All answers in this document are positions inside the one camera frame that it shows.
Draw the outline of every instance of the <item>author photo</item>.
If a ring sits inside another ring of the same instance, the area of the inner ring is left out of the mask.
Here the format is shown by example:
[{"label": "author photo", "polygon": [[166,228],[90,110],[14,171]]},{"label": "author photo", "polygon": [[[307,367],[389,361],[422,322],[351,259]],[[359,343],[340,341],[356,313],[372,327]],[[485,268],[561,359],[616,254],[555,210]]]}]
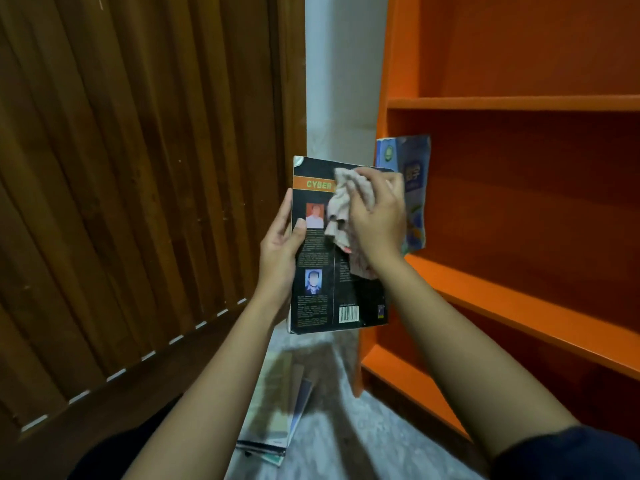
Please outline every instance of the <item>author photo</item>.
[{"label": "author photo", "polygon": [[307,229],[324,229],[324,205],[308,203],[306,220]]},{"label": "author photo", "polygon": [[307,269],[305,271],[305,295],[322,293],[322,269]]}]

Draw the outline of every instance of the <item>hand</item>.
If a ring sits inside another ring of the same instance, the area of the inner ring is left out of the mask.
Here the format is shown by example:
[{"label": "hand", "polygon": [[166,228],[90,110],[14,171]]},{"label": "hand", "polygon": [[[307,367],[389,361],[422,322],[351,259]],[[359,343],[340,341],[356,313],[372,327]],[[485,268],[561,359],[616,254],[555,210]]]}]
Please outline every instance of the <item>hand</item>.
[{"label": "hand", "polygon": [[356,171],[371,181],[376,204],[371,211],[367,210],[360,194],[349,186],[349,222],[360,249],[378,273],[382,263],[401,256],[400,248],[406,235],[404,178],[400,173],[382,173],[368,167],[356,168]]},{"label": "hand", "polygon": [[292,197],[293,190],[288,189],[278,215],[260,243],[260,274],[255,296],[272,303],[277,310],[286,308],[291,298],[296,252],[307,234],[307,222],[304,219],[298,219],[291,231],[289,215]]}]

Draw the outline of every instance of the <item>tiled floor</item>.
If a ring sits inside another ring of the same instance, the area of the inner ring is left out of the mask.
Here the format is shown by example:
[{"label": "tiled floor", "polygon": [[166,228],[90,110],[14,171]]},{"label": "tiled floor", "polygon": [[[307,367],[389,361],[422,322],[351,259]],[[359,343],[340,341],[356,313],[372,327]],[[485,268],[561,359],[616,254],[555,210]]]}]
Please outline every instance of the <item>tiled floor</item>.
[{"label": "tiled floor", "polygon": [[368,392],[352,395],[357,339],[356,331],[276,328],[269,348],[293,351],[316,387],[282,466],[236,451],[228,480],[482,478]]}]

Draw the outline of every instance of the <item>crumpled cloth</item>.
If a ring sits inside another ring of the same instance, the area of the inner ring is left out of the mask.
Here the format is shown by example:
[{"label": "crumpled cloth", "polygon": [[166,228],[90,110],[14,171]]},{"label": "crumpled cloth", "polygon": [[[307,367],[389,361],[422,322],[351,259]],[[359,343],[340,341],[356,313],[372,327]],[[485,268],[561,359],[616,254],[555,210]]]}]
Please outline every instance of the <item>crumpled cloth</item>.
[{"label": "crumpled cloth", "polygon": [[361,276],[367,280],[377,279],[363,252],[358,247],[355,234],[349,225],[349,188],[358,191],[367,210],[376,204],[376,195],[371,182],[355,170],[346,168],[335,169],[335,192],[327,205],[328,223],[324,234],[329,236],[334,244],[349,255],[349,270],[351,274]]}]

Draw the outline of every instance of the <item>bookshelf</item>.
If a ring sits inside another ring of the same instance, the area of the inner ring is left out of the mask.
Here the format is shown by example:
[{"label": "bookshelf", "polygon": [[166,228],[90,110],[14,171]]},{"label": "bookshelf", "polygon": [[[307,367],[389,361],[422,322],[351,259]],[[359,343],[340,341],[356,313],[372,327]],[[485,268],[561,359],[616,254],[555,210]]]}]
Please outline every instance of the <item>bookshelf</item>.
[{"label": "bookshelf", "polygon": [[[640,0],[389,0],[378,137],[430,134],[407,261],[581,421],[640,440]],[[360,374],[466,435],[395,312]]]}]

